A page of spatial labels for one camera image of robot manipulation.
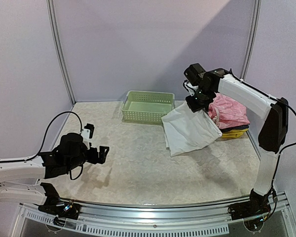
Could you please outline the white cloth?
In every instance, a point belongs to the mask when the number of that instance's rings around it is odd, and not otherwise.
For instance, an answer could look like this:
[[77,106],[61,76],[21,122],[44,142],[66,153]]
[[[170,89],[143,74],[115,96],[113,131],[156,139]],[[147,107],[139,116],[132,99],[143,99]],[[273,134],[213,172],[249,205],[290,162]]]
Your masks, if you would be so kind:
[[192,112],[187,102],[183,102],[161,120],[166,148],[171,157],[201,150],[222,137],[222,132],[208,114],[203,110]]

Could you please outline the pink patterned shorts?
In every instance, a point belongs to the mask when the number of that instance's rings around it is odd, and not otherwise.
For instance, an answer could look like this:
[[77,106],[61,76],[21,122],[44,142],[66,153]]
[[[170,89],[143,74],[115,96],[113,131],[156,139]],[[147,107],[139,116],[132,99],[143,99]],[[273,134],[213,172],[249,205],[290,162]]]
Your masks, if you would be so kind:
[[246,107],[220,93],[216,94],[213,102],[209,105],[208,115],[219,129],[250,124]]

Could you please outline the green plastic basket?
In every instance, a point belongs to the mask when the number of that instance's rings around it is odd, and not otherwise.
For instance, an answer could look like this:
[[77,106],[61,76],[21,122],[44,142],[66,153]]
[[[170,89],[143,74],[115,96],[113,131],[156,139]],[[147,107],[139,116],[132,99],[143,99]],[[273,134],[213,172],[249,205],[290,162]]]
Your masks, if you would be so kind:
[[161,118],[175,108],[173,93],[129,91],[122,107],[123,122],[162,125]]

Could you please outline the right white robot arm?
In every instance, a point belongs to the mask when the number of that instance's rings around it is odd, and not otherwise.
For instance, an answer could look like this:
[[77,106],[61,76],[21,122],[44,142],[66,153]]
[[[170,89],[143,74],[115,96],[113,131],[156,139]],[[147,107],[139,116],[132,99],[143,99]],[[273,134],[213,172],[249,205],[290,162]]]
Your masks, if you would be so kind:
[[191,64],[184,71],[186,102],[193,112],[208,110],[217,94],[228,96],[259,116],[264,124],[258,135],[260,163],[254,193],[266,195],[272,188],[280,149],[288,132],[288,101],[277,99],[237,78],[223,68],[206,71]]

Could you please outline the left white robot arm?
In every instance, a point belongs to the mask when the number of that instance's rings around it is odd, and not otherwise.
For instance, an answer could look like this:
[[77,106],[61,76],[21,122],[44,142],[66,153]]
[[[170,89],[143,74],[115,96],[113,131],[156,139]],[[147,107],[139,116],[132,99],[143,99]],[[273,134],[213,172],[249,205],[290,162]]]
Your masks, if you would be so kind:
[[60,214],[63,203],[47,179],[72,175],[86,162],[103,164],[109,147],[92,148],[89,139],[81,134],[68,133],[59,145],[35,158],[0,159],[0,202],[32,203],[44,205],[52,214]]

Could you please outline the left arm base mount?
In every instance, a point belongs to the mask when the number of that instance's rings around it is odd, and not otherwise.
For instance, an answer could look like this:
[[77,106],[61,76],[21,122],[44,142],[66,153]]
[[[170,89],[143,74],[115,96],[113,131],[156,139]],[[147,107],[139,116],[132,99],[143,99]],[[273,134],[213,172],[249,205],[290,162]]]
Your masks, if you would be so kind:
[[74,203],[73,200],[62,201],[52,184],[41,183],[40,185],[45,191],[46,200],[42,205],[38,205],[38,210],[54,215],[54,225],[64,227],[67,219],[78,219],[81,210],[80,204]]

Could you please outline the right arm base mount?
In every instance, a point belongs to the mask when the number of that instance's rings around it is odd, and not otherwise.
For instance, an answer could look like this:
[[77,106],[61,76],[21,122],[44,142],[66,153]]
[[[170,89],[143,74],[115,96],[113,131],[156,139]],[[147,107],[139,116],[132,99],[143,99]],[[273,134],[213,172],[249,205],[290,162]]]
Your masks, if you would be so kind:
[[263,196],[252,189],[248,201],[231,204],[227,211],[232,220],[243,219],[243,224],[248,231],[257,232],[274,214],[277,201],[277,193],[273,187]]

